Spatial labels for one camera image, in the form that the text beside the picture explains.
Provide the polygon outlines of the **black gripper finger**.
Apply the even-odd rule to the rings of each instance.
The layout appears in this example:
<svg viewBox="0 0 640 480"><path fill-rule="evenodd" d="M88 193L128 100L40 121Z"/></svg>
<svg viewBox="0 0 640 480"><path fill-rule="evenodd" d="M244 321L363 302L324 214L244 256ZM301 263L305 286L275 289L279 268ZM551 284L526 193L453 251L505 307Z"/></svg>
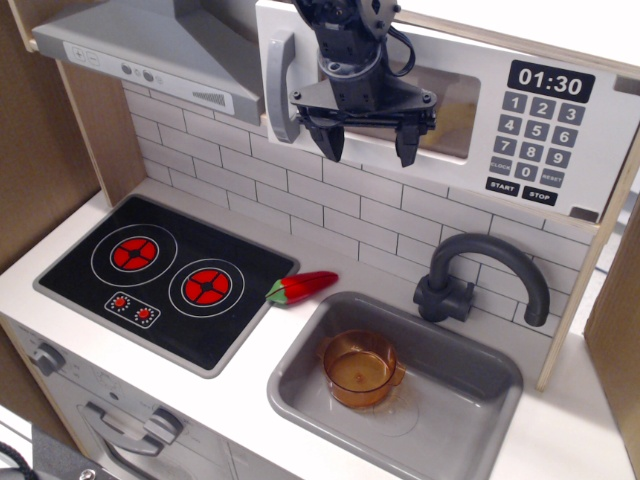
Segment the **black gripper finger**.
<svg viewBox="0 0 640 480"><path fill-rule="evenodd" d="M403 167L409 167L415 162L420 137L418 125L404 124L396 129L395 149Z"/></svg>
<svg viewBox="0 0 640 480"><path fill-rule="evenodd" d="M344 128L341 125L323 126L313 122L307 122L305 126L323 156L339 162L344 149Z"/></svg>

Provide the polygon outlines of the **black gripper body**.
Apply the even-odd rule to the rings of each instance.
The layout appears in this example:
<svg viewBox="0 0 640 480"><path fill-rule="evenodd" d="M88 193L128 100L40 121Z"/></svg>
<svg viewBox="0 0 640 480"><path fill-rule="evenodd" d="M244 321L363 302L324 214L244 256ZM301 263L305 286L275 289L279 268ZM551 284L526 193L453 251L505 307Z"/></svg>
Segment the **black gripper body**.
<svg viewBox="0 0 640 480"><path fill-rule="evenodd" d="M331 126L435 128L437 95L394 76L385 58L351 64L319 56L318 65L324 79L289 94L301 117Z"/></svg>

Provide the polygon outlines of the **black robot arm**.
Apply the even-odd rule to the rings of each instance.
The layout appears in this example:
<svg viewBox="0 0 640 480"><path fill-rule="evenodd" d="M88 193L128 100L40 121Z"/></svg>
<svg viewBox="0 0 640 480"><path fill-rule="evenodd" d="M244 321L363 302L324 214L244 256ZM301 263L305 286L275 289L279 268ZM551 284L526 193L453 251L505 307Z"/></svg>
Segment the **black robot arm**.
<svg viewBox="0 0 640 480"><path fill-rule="evenodd" d="M404 167L436 125L435 93L402 80L415 66L408 37L392 26L395 1L296 1L313 30L321 82L290 94L297 119L323 155L341 160L345 128L388 128Z"/></svg>

